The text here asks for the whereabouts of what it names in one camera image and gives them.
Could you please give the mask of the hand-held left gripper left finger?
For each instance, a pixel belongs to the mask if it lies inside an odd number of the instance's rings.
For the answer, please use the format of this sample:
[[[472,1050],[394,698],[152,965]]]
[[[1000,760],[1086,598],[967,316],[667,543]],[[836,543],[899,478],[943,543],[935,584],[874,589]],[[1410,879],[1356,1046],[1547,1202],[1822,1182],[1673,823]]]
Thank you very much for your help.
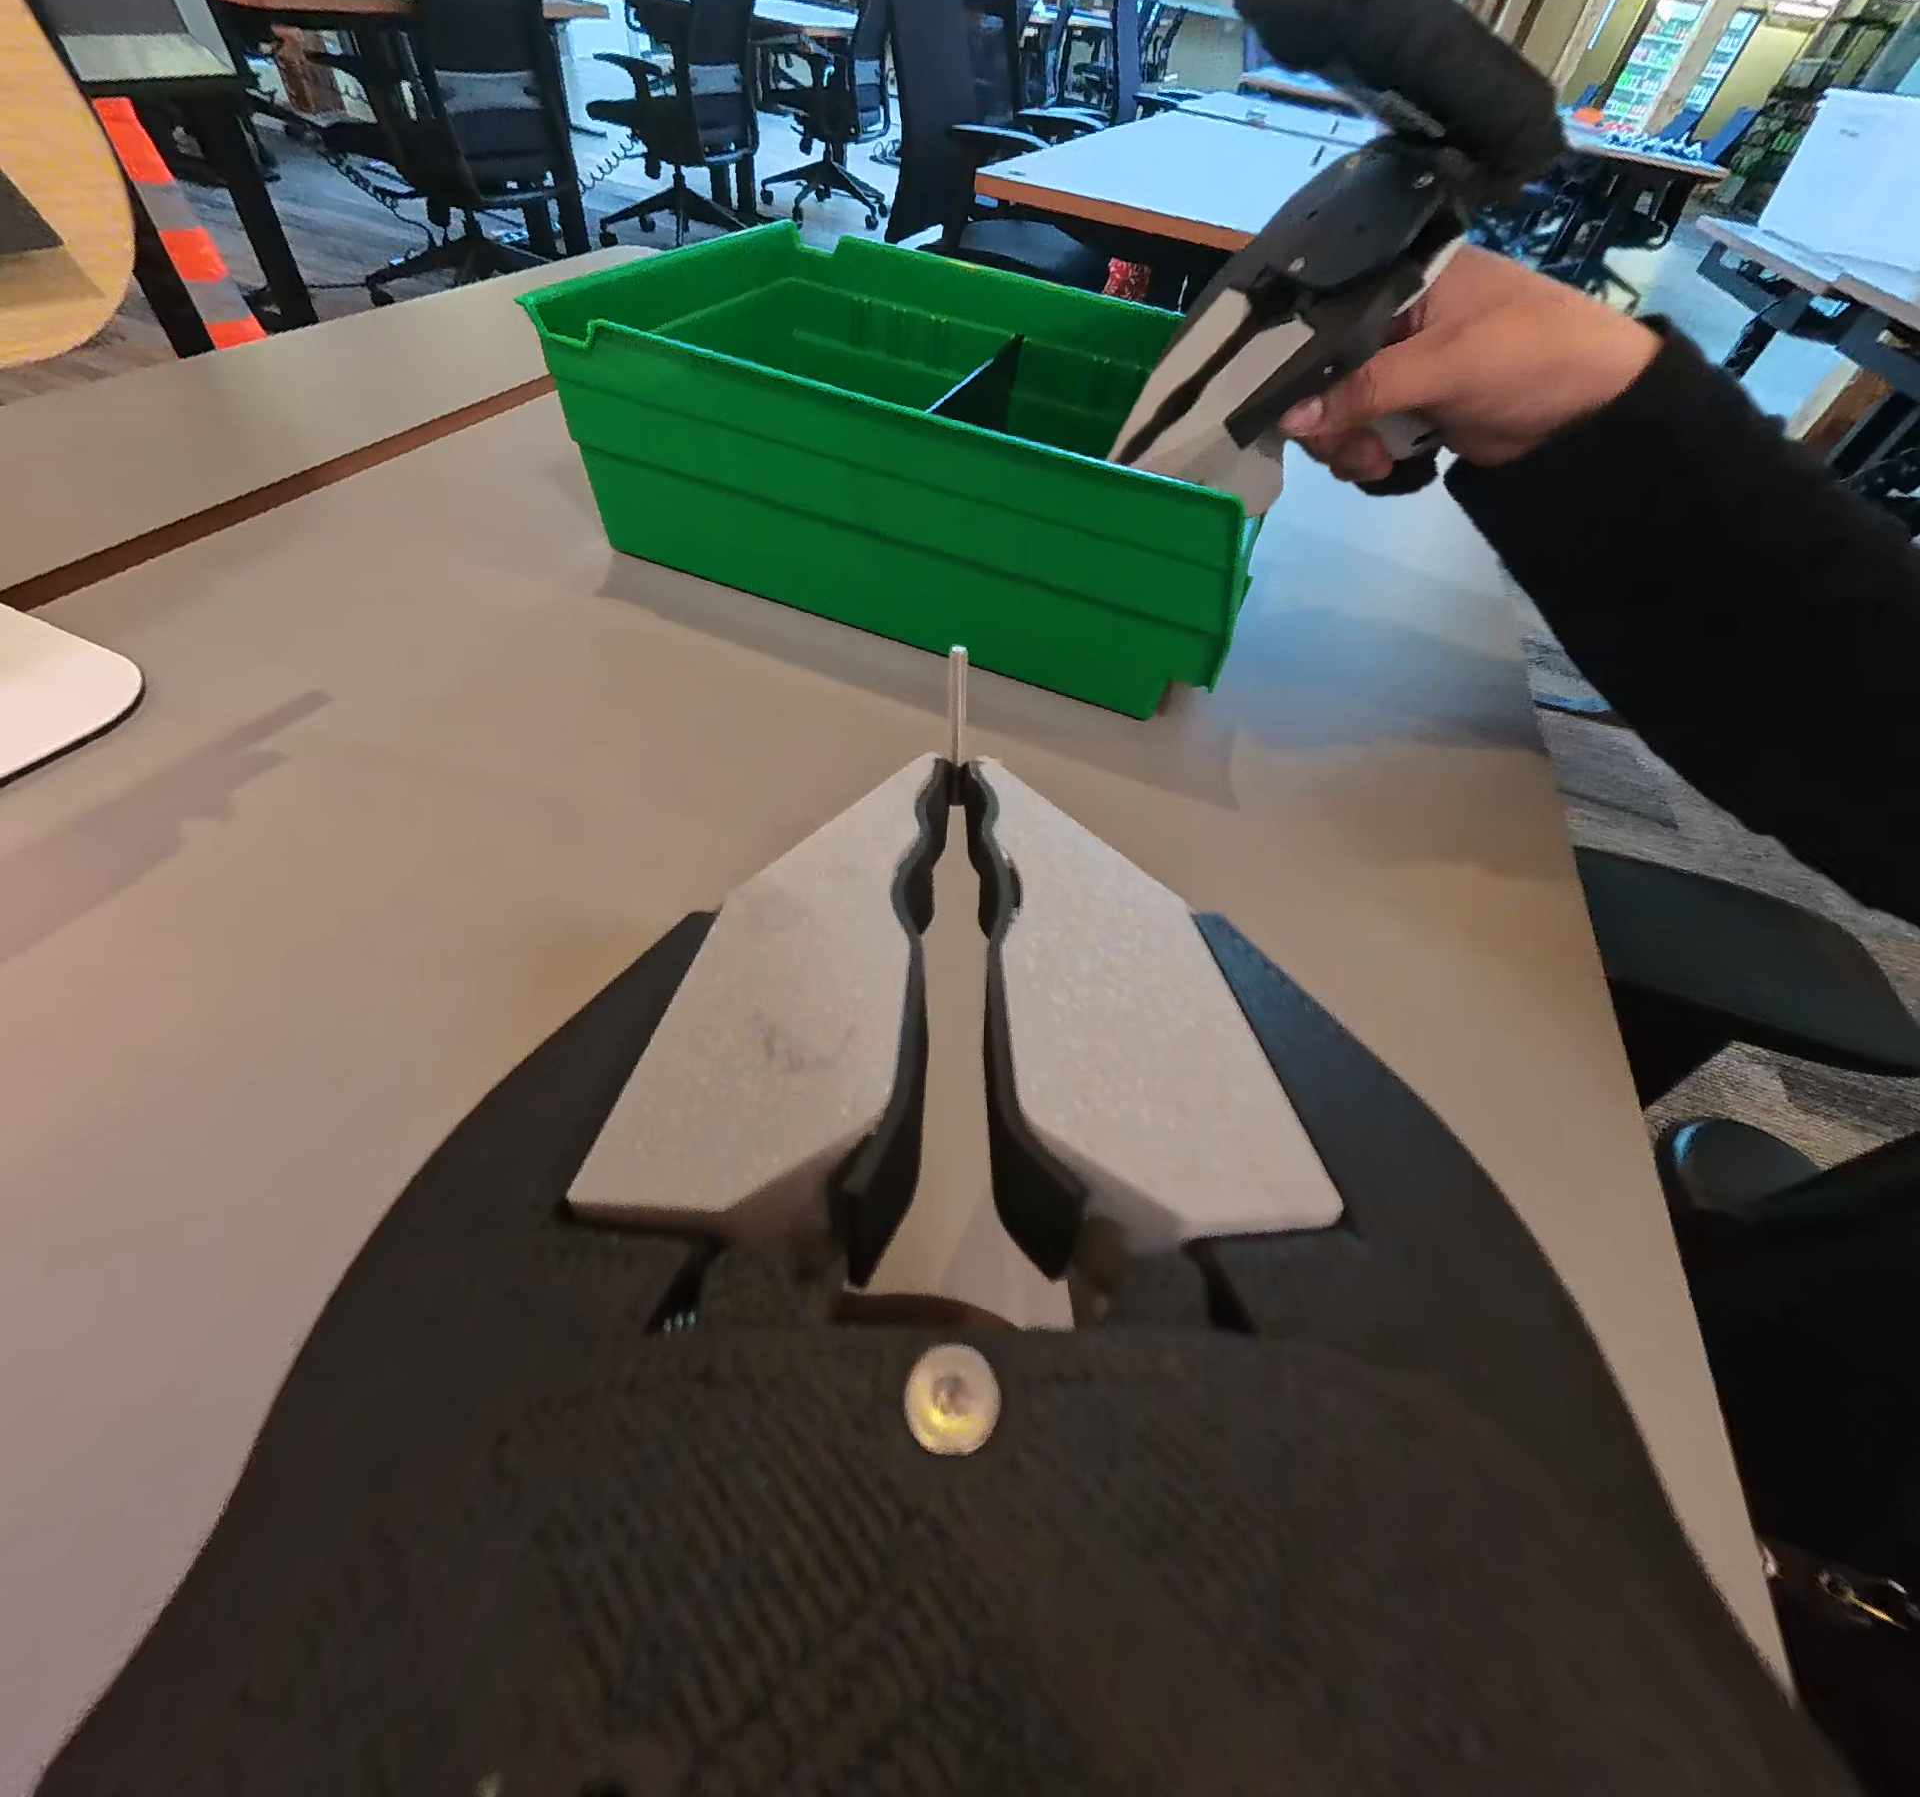
[[[866,1287],[919,1179],[923,932],[952,766],[919,756],[739,883],[566,1207]]]

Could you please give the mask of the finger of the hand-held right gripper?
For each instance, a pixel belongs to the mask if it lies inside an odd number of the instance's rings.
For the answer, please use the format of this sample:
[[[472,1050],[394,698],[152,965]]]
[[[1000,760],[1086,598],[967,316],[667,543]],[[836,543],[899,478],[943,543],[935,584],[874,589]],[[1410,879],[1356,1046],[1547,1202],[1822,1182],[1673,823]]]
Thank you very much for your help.
[[[1309,340],[1298,314],[1264,309],[1233,286],[1197,303],[1165,345],[1108,449],[1143,472],[1240,472],[1249,448],[1228,419]]]
[[[1182,418],[1182,480],[1236,497],[1249,516],[1265,514],[1283,494],[1287,437],[1283,414],[1231,418],[1200,403]]]

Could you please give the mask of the dark grey office chair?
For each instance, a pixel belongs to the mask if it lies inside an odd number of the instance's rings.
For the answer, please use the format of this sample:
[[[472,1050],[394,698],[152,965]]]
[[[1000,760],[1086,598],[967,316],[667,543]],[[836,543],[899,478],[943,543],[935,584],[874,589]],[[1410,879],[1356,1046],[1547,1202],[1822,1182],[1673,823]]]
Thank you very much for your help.
[[[1601,977],[1638,1101],[1658,1104],[1730,1046],[1911,1078],[1916,1018],[1845,928],[1722,879],[1575,852]],[[1820,1167],[1730,1119],[1692,1119],[1654,1149],[1678,1224],[1916,1239],[1916,1139]]]

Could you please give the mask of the orange traffic cone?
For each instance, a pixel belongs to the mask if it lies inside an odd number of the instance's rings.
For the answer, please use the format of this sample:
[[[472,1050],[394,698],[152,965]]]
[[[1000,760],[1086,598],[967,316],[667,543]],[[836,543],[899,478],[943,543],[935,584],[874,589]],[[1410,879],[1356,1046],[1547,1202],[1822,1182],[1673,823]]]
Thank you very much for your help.
[[[179,355],[257,344],[267,328],[130,98],[90,98],[133,199],[133,275]]]

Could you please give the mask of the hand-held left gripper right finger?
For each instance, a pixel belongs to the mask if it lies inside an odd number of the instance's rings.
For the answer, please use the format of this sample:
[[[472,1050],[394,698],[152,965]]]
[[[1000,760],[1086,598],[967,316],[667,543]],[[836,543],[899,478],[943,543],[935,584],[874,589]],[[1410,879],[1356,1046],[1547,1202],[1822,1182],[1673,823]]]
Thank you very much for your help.
[[[992,1199],[1045,1278],[1332,1229],[1340,1192],[1187,901],[1004,765],[960,770]]]

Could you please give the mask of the green plastic bin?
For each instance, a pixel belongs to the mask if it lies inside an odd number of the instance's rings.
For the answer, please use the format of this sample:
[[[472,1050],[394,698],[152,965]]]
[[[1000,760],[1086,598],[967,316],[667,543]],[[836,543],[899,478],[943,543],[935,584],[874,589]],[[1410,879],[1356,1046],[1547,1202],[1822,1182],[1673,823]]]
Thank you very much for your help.
[[[789,223],[518,301],[614,550],[1136,720],[1217,681],[1278,492],[1109,462],[1171,314]]]

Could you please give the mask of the person's black clothed body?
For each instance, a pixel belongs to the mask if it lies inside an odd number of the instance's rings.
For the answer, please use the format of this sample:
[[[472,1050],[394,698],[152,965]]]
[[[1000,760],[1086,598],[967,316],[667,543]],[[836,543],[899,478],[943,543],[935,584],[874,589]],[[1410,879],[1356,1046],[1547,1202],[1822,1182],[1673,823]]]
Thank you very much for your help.
[[[1800,1699],[1865,1793],[1916,1793],[1916,1217],[1779,1199],[1676,1235]]]

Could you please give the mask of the person's right forearm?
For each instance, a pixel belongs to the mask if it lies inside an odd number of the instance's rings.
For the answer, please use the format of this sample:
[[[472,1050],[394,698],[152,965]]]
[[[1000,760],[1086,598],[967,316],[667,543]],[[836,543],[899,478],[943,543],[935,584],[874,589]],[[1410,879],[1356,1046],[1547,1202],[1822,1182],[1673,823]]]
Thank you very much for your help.
[[[1613,401],[1445,483],[1692,790],[1917,921],[1917,556],[1681,332]]]

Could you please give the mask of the person's right hand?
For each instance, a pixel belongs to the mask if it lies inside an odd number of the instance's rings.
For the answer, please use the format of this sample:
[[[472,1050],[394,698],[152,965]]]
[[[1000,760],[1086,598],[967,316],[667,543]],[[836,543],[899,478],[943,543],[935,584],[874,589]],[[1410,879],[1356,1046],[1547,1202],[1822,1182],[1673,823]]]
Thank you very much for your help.
[[[1457,247],[1358,369],[1294,403],[1286,439],[1349,483],[1386,478],[1386,421],[1500,466],[1606,408],[1663,348],[1628,317],[1486,247]]]

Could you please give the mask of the white document stand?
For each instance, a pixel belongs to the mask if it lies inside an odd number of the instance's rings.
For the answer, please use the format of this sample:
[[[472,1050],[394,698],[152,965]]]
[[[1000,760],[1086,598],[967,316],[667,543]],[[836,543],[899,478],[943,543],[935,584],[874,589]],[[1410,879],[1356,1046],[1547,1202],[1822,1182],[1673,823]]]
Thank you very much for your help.
[[[143,695],[131,658],[2,606],[2,782],[113,729]]]

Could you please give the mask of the white cardboard panel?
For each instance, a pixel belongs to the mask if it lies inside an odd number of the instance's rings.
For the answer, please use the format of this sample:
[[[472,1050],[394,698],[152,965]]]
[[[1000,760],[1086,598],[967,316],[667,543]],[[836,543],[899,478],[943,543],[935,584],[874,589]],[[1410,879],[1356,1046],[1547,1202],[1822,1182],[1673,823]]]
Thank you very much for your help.
[[[1852,263],[1917,268],[1917,98],[1829,88],[1758,226]]]

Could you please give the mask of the black office chair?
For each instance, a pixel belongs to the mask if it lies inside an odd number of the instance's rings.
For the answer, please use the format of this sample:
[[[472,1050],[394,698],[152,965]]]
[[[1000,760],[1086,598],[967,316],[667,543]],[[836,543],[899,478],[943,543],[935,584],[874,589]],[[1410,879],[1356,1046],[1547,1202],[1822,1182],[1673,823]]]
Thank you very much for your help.
[[[601,245],[614,245],[617,223],[649,230],[659,214],[672,215],[675,241],[684,241],[690,221],[723,231],[755,226],[754,9],[755,0],[647,0],[639,20],[663,37],[669,63],[597,55],[624,68],[633,90],[587,102],[587,116],[628,129],[649,176],[669,169],[667,187],[601,218]]]
[[[388,162],[442,236],[366,277],[456,284],[587,250],[557,39],[546,0],[411,0],[403,24],[409,114],[382,114]]]
[[[759,108],[789,116],[801,145],[795,167],[759,180],[761,203],[780,184],[793,184],[792,219],[804,218],[805,199],[833,194],[857,199],[866,230],[889,214],[887,198],[849,167],[849,147],[875,142],[891,119],[886,9],[887,0],[859,0],[846,27],[782,27],[759,44]]]
[[[886,239],[1084,292],[1109,258],[1068,230],[998,205],[977,208],[979,167],[1103,128],[1097,111],[1028,108],[985,117],[977,103],[964,0],[883,0],[899,162]]]

